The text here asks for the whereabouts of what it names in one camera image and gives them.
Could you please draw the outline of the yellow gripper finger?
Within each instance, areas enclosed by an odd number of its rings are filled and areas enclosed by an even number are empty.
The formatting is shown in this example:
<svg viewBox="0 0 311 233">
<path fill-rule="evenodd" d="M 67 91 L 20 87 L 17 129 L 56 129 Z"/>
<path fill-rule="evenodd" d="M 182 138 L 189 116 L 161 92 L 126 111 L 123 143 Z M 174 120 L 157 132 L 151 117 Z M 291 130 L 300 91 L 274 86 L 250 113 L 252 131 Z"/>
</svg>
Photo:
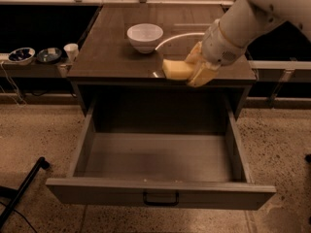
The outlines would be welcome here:
<svg viewBox="0 0 311 233">
<path fill-rule="evenodd" d="M 201 42 L 198 42 L 190 51 L 185 61 L 190 64 L 195 64 L 203 59 L 201 54 Z"/>
<path fill-rule="evenodd" d="M 212 81 L 218 74 L 218 66 L 210 62 L 198 62 L 195 64 L 187 85 L 200 87 Z"/>
</svg>

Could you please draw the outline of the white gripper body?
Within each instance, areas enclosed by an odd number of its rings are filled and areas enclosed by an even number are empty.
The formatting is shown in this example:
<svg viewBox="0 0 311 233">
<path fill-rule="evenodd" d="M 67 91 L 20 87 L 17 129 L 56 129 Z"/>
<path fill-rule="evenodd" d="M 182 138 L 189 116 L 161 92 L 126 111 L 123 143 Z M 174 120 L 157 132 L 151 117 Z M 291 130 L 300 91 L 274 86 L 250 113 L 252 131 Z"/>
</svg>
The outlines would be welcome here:
<svg viewBox="0 0 311 233">
<path fill-rule="evenodd" d="M 222 33 L 220 21 L 216 19 L 205 31 L 201 42 L 201 53 L 212 66 L 228 66 L 245 53 L 244 48 L 236 47 Z"/>
</svg>

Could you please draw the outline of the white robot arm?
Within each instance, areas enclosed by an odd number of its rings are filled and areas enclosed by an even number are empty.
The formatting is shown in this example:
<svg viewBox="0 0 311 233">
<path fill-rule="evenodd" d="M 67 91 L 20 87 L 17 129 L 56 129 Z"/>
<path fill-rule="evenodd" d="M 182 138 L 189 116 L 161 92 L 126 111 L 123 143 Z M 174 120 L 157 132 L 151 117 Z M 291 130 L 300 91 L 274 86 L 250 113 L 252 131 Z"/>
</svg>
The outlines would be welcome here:
<svg viewBox="0 0 311 233">
<path fill-rule="evenodd" d="M 286 21 L 311 40 L 311 0 L 236 0 L 187 57 L 195 63 L 188 85 L 210 82 L 221 66 L 235 62 L 256 38 Z"/>
</svg>

